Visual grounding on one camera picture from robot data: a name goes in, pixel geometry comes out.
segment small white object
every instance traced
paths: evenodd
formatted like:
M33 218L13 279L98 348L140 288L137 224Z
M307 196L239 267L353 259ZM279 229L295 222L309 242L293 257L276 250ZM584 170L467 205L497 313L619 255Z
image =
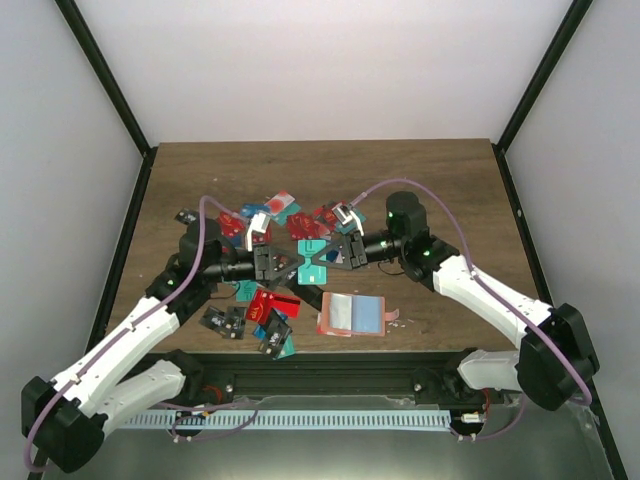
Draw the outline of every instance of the small white object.
M462 423L484 423L484 415L481 413L463 413L460 420Z
M270 220L271 217L265 212L258 212L251 218L251 223L245 235L245 244L249 252L253 251L253 234L259 233L260 235L264 235L267 232Z
M518 352L485 352L476 350L458 366L458 373L470 388L495 388L521 391L518 383Z

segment black bracket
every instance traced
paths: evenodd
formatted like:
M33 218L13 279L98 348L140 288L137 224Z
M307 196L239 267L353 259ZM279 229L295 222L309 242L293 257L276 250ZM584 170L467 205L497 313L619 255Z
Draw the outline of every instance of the black bracket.
M342 263L334 263L329 260L322 260L327 253L338 250L342 254ZM359 231L354 231L334 240L322 250L311 257L311 263L327 268L338 268L340 270L355 270L364 267L369 262L365 253L364 242Z
M268 245L257 246L253 249L256 269L256 281L269 284L274 280L284 280L290 272L304 265L302 255L292 255L286 250Z

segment wooden table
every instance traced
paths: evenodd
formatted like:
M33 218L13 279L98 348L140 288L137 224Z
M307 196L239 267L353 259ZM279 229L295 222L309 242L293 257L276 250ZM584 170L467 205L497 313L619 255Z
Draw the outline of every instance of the wooden table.
M487 273L527 295L535 288L498 167L488 140L407 140L162 144L153 167L129 250L109 330L131 311L145 288L177 251L185 227L173 220L184 207L197 209L209 194L231 209L261 203L280 190L296 197L310 213L329 200L352 200L371 185L406 177L430 187L456 215L474 262ZM359 208L365 231L384 227L385 199L403 185L383 187ZM459 246L449 220L425 195L434 234ZM217 217L218 212L208 211ZM284 227L273 227L275 241L295 250ZM396 265L386 265L397 271ZM315 332L317 312L304 305L290 320L298 352L407 351L509 348L497 330L452 300L431 293L405 276L391 277L376 265L358 271L329 270L327 291L382 295L387 309L400 309L397 326L385 337L338 338ZM218 295L233 293L223 285ZM226 309L232 300L215 302ZM248 323L244 340L223 340L198 324L196 314L156 351L255 351L258 340Z

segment metal base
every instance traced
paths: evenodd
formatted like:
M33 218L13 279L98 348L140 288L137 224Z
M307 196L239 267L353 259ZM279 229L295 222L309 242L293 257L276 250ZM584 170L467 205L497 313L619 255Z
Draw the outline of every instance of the metal base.
M488 429L514 409L492 408ZM587 409L550 414L535 406L518 428L487 442L449 433L403 431L246 431L221 441L174 444L166 431L118 430L82 470L46 480L129 478L439 480L562 478L607 480Z

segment blue card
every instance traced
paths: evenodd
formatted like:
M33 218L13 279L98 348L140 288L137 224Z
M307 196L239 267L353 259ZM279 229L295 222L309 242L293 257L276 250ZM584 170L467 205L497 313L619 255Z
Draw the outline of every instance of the blue card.
M258 284L253 280L240 281L240 289L236 293L236 302L250 302L253 300L253 295L258 289Z
M266 334L267 332L265 332L264 328L262 328L260 325L258 325L253 331L253 336L258 340L263 340Z
M360 222L364 223L365 220L367 219L367 217L365 217L360 210L357 210L357 209L354 208L353 211L355 212L356 215L358 215L358 218L360 219ZM356 228L356 224L353 223L353 222L350 222L346 226L342 225L340 222L338 222L336 224L336 231L342 233L343 235L349 233L354 228Z
M283 226L285 223L287 223L287 217L290 217L294 213L298 213L300 210L302 210L302 207L298 205L296 202L293 202L291 205L289 205L287 208L281 211L278 215L273 217L273 219L278 225Z
M326 285L327 267L313 265L311 257L327 245L326 240L299 240L298 253L304 257L304 265L298 267L298 284L300 285Z
M327 260L331 263L335 263L336 259L338 258L338 255L340 254L340 252L338 252L338 250L331 250L330 252L328 252L325 256L327 257Z
M278 315L280 315L280 318L282 318L282 320L284 320L285 322L289 319L289 317L287 317L280 310L278 309L274 309L274 310L278 313ZM256 328L253 330L253 336L256 337L258 340L264 339L266 334L267 332L264 331L264 328L262 328L262 325L256 326ZM284 351L284 348L286 348L286 346L287 346L287 343L285 341L285 344L283 346L283 351Z
M381 333L384 313L380 297L354 295L351 302L351 331Z
M271 207L260 203L245 203L240 209L240 215L251 218L258 212L271 213Z
M242 247L244 245L244 237L242 235L236 235L235 237L229 238L231 245L234 247Z

